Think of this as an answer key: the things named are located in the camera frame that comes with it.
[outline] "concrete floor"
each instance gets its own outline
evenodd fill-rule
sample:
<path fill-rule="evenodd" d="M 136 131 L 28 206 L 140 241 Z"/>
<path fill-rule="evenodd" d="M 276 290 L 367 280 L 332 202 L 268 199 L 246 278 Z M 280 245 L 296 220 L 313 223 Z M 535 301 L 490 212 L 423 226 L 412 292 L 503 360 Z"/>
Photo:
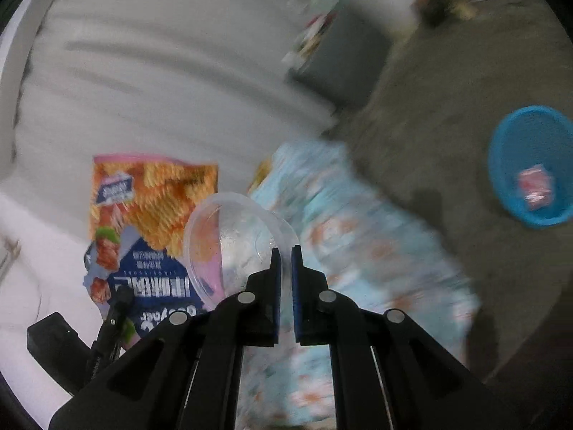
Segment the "concrete floor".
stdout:
<path fill-rule="evenodd" d="M 328 134 L 359 171 L 438 227 L 483 309 L 469 340 L 481 378 L 548 314 L 573 269 L 573 224 L 529 230 L 489 186 L 492 131 L 512 110 L 573 118 L 573 45 L 544 0 L 478 4 L 471 21 L 420 28 L 389 61 L 368 107 Z"/>

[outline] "clear plastic container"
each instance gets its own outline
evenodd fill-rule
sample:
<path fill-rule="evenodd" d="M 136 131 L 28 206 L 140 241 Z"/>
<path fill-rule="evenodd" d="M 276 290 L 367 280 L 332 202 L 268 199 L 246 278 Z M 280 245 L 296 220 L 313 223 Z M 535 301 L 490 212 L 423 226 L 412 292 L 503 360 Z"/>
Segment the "clear plastic container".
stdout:
<path fill-rule="evenodd" d="M 290 284 L 290 251 L 298 240 L 288 223 L 248 197 L 215 193 L 191 213 L 183 237 L 183 263 L 208 310 L 245 289 L 250 274 L 281 253 L 283 287 Z M 286 298 L 285 289 L 281 298 Z"/>

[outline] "pasta image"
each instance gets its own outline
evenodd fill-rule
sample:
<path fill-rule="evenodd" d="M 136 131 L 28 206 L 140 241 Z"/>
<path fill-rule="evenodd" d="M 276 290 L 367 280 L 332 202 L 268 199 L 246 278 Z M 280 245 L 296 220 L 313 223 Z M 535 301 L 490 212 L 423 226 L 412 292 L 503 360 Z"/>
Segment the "pasta image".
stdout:
<path fill-rule="evenodd" d="M 217 192 L 217 165 L 98 159 L 93 166 L 90 234 L 98 263 L 117 270 L 121 231 L 133 225 L 153 250 L 182 253 L 185 224 L 195 206 Z"/>

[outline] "blue plastic bowl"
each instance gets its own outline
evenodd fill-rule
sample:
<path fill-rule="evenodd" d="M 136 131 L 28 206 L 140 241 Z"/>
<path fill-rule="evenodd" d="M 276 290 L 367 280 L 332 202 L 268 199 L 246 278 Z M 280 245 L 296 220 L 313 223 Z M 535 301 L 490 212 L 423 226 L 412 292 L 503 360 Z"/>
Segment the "blue plastic bowl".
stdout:
<path fill-rule="evenodd" d="M 553 176 L 553 202 L 529 210 L 517 176 L 537 164 Z M 502 205 L 532 228 L 573 218 L 573 123 L 546 106 L 521 108 L 503 119 L 489 147 L 489 179 Z"/>

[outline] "floral fabric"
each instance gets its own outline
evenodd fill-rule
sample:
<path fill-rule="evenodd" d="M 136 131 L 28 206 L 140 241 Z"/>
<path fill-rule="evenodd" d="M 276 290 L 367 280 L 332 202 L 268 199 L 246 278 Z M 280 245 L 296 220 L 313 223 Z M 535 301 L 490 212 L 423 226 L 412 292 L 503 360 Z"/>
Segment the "floral fabric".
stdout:
<path fill-rule="evenodd" d="M 281 146 L 251 198 L 293 227 L 305 265 L 322 271 L 331 289 L 363 309 L 406 311 L 463 362 L 478 309 L 468 280 L 434 230 L 357 179 L 342 144 Z M 334 416 L 329 348 L 297 345 L 292 328 L 283 305 L 279 345 L 247 348 L 239 430 Z"/>

